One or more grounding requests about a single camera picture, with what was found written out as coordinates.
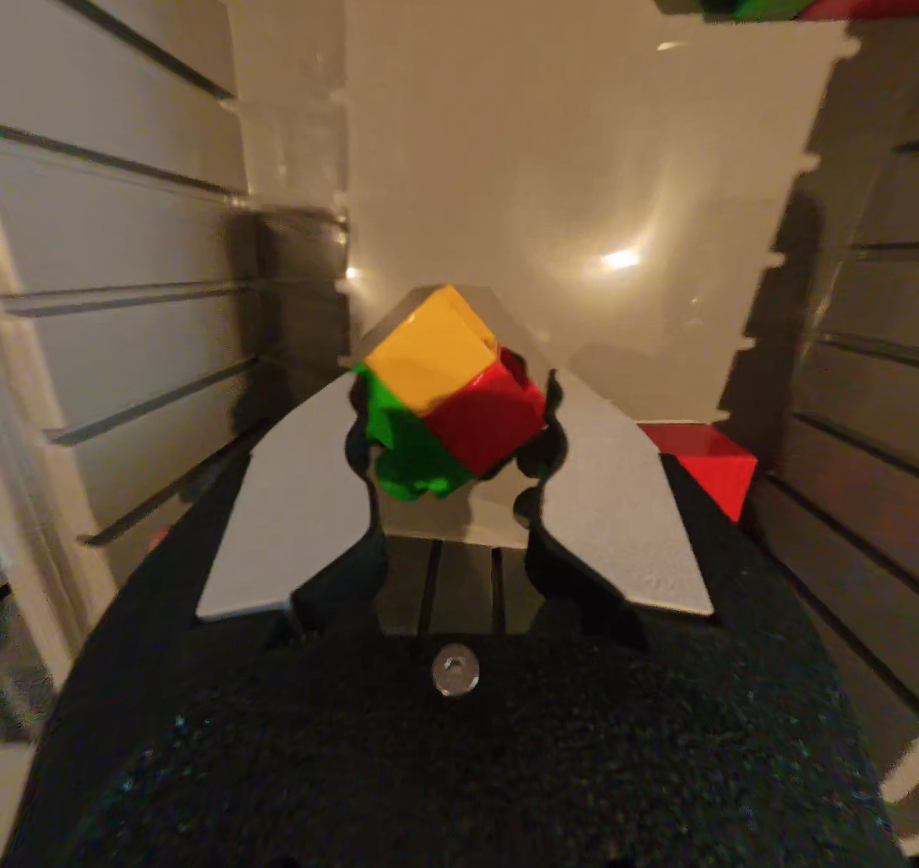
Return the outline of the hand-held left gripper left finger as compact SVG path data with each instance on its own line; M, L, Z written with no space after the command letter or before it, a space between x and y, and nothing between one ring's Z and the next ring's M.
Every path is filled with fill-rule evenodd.
M359 422L347 373L285 415L258 442L196 615L219 621L292 613L294 595L372 531L374 496L347 457Z

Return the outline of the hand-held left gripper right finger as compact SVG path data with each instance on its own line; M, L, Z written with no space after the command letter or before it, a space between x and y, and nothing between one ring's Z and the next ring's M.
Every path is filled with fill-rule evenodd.
M708 619L715 607L662 456L619 408L568 370L549 373L545 428L516 454L532 484L525 571L585 619L633 608Z

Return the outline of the red one-stud block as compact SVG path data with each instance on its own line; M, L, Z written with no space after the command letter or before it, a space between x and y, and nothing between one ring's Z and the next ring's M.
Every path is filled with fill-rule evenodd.
M738 523L757 458L713 425L640 423L662 454L674 456L724 514Z
M484 479L545 427L546 396L522 356L499 346L497 358L422 416L444 449Z

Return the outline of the yellow one-stud block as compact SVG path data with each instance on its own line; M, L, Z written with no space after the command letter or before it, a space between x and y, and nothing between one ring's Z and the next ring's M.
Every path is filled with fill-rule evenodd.
M498 360L496 336L452 285L429 295L363 358L388 391L423 417Z

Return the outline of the blue plastic bin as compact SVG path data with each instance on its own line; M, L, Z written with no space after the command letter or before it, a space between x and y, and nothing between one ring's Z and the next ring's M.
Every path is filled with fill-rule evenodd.
M641 422L706 422L842 24L691 0L2 0L6 571L54 682L169 492L451 281Z

